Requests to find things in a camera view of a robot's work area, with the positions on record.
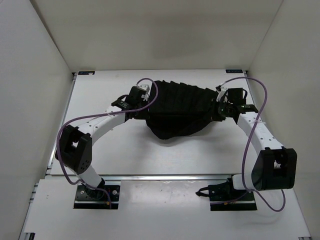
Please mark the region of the black pleated skirt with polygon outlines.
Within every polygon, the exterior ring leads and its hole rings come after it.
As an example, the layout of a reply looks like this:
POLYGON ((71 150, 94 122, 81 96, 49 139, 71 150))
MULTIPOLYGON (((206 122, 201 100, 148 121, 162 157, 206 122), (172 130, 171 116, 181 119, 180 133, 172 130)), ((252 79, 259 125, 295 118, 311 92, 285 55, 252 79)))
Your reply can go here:
POLYGON ((226 118, 218 113, 218 93, 185 83, 157 80, 152 85, 150 97, 158 95, 149 107, 146 125, 161 140, 195 134, 211 122, 226 118))

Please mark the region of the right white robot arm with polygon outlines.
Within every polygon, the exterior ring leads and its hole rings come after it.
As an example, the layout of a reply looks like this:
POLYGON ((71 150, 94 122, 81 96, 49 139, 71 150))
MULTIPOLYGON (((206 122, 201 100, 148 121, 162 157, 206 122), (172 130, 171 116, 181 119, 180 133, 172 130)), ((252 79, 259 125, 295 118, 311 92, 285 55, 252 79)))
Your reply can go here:
POLYGON ((232 118, 248 137, 247 147, 253 146, 257 159, 251 171, 241 167, 241 173, 216 185, 214 192, 228 200, 236 200, 247 190, 269 191, 291 189, 295 184, 297 152, 286 148, 268 130, 260 111, 247 104, 248 92, 243 88, 216 87, 217 113, 232 118))

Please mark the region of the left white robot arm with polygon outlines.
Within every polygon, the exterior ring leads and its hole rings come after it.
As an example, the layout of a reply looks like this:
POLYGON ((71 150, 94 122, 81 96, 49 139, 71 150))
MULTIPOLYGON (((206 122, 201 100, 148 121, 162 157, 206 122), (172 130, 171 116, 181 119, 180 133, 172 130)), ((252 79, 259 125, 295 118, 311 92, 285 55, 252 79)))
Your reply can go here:
POLYGON ((157 96, 150 98, 147 84, 135 85, 128 95, 122 95, 103 113, 87 115, 87 122, 78 126, 67 121, 59 130, 55 157, 59 161, 64 177, 71 185, 81 183, 87 194, 99 200, 109 199, 105 181, 92 167, 93 145, 115 127, 134 119, 139 113, 145 114, 157 96))

